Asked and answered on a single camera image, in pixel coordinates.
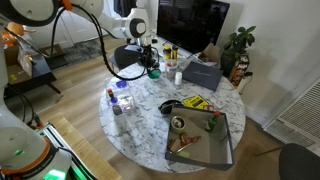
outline potted plant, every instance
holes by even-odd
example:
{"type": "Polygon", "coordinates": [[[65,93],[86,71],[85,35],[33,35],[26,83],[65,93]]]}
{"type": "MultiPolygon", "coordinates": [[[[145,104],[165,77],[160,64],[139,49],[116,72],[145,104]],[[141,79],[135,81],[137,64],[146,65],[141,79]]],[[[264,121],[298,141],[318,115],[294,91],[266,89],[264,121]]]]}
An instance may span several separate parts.
{"type": "Polygon", "coordinates": [[[223,46],[224,51],[221,55],[221,70],[223,75],[229,77],[232,67],[241,56],[247,56],[246,49],[255,42],[252,31],[256,26],[246,29],[240,27],[238,33],[230,34],[229,41],[223,46]]]}

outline television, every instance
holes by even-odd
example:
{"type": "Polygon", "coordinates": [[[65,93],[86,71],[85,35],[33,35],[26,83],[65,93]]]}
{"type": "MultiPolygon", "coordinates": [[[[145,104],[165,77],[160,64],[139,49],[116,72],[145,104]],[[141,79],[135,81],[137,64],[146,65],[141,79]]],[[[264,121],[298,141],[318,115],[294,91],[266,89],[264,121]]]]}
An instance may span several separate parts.
{"type": "Polygon", "coordinates": [[[157,35],[198,53],[219,37],[230,4],[215,0],[159,0],[157,35]]]}

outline white marble table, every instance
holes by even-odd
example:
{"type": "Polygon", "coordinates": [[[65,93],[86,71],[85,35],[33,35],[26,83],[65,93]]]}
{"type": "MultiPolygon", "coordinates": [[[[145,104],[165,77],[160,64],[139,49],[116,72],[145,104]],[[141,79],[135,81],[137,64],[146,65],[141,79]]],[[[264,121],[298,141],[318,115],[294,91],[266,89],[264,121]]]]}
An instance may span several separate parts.
{"type": "MultiPolygon", "coordinates": [[[[184,69],[187,60],[180,61],[179,68],[184,69]]],[[[142,72],[142,67],[133,64],[120,71],[120,75],[135,77],[142,72]]],[[[100,121],[102,128],[114,145],[124,156],[149,169],[161,172],[192,172],[204,167],[187,165],[165,159],[169,116],[158,110],[164,101],[201,95],[216,110],[226,113],[231,133],[232,145],[235,148],[240,141],[245,127],[245,110],[242,100],[226,78],[222,78],[216,92],[182,81],[175,87],[165,73],[159,79],[152,80],[144,76],[129,82],[137,109],[129,115],[114,116],[103,92],[100,100],[100,121]]]]}

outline metal tray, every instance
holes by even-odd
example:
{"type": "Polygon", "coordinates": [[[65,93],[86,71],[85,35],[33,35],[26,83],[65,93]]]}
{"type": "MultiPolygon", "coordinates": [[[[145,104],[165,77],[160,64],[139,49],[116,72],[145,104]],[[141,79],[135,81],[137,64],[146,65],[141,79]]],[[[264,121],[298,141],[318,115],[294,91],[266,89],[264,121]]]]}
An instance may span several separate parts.
{"type": "MultiPolygon", "coordinates": [[[[221,113],[211,133],[204,130],[207,119],[212,116],[211,111],[175,105],[171,112],[171,117],[174,116],[180,116],[186,121],[185,132],[189,137],[201,136],[201,139],[180,152],[172,153],[167,149],[167,160],[219,170],[228,170],[234,165],[231,135],[225,113],[221,113]]],[[[169,130],[167,144],[170,139],[176,138],[180,136],[169,130]]]]}

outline gray rug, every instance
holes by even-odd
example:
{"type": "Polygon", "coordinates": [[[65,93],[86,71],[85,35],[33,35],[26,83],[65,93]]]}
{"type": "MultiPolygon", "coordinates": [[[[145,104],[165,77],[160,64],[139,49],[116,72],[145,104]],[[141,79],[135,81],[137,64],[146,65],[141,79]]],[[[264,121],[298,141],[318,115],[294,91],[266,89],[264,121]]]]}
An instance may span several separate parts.
{"type": "Polygon", "coordinates": [[[47,60],[51,70],[60,69],[77,64],[98,56],[101,56],[100,44],[95,40],[89,40],[74,44],[73,47],[64,48],[64,55],[47,60]]]}

